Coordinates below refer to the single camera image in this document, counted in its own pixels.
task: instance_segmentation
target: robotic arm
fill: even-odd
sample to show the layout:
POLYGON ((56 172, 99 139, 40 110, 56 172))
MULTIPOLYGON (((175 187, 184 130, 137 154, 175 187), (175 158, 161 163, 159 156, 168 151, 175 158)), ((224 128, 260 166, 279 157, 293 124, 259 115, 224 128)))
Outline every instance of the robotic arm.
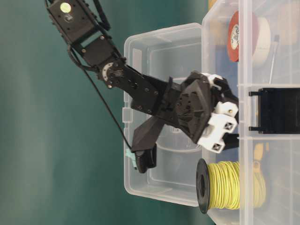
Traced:
POLYGON ((71 60, 82 70, 96 73, 109 89, 127 92, 133 99, 131 108, 152 116, 135 130, 130 147, 139 172, 156 166, 156 141, 164 124, 181 129, 194 143, 214 152, 237 147, 238 136, 232 132, 237 126, 238 99, 226 79, 194 71, 176 84, 171 77, 164 82, 140 74, 126 64, 106 33, 110 24, 99 1, 93 2, 101 21, 84 0, 45 0, 71 60))

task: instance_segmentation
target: tape roll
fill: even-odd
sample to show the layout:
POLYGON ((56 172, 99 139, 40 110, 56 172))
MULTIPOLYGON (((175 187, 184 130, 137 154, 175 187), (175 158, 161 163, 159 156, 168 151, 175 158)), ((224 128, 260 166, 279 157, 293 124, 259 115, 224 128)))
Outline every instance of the tape roll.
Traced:
MULTIPOLYGON (((271 31, 266 18, 252 14, 252 54, 253 66, 260 67, 268 58, 271 46, 271 31)), ((239 12, 235 12, 229 23, 227 52, 233 62, 239 61, 240 25, 239 12)))
POLYGON ((258 40, 252 57, 253 66, 256 68, 261 67, 266 62, 271 48, 271 29, 268 20, 259 17, 258 27, 258 40))

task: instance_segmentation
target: white label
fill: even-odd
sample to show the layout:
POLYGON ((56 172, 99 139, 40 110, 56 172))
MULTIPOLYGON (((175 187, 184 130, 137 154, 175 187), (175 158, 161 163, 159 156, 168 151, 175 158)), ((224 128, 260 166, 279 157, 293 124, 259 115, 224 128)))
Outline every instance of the white label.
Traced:
POLYGON ((240 28, 238 24, 236 24, 233 27, 230 39, 231 39, 231 48, 235 50, 240 44, 240 28))

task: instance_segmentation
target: green surface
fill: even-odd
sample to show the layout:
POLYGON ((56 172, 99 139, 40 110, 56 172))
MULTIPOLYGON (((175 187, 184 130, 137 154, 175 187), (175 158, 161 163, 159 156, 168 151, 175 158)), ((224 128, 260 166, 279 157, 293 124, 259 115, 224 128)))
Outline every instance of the green surface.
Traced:
MULTIPOLYGON (((102 0, 111 35, 201 23, 206 0, 102 0)), ((129 195, 123 147, 42 0, 0 8, 0 224, 212 224, 197 208, 129 195)), ((121 122, 123 93, 97 83, 121 122)))

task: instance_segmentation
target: transparent storage box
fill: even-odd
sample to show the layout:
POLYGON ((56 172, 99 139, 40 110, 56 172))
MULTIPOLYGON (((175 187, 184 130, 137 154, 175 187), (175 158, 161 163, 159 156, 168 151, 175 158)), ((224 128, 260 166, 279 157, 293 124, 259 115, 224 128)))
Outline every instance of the transparent storage box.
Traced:
MULTIPOLYGON (((143 74, 181 83, 194 70, 201 71, 201 25, 181 25, 129 37, 125 57, 143 74)), ((124 94, 124 133, 132 141, 134 129, 148 118, 130 109, 131 97, 124 94)), ((157 141, 157 167, 140 174, 131 159, 124 158, 125 189, 133 195, 197 206, 196 165, 201 150, 178 129, 166 126, 157 141)))
POLYGON ((300 135, 249 131, 249 127, 257 125, 258 111, 257 97, 250 97, 250 91, 300 88, 299 19, 298 0, 219 0, 202 22, 202 70, 232 76, 230 85, 234 88, 238 84, 240 100, 239 158, 235 150, 226 154, 202 150, 207 163, 240 162, 240 210, 209 210, 217 225, 300 224, 300 135), (239 63, 230 62, 226 53, 229 22, 236 11, 240 14, 239 63), (266 19, 271 34, 265 35, 265 40, 270 39, 270 50, 260 66, 253 57, 253 16, 266 19), (253 200, 253 175, 258 164, 266 182, 266 201, 260 208, 254 206, 253 200))

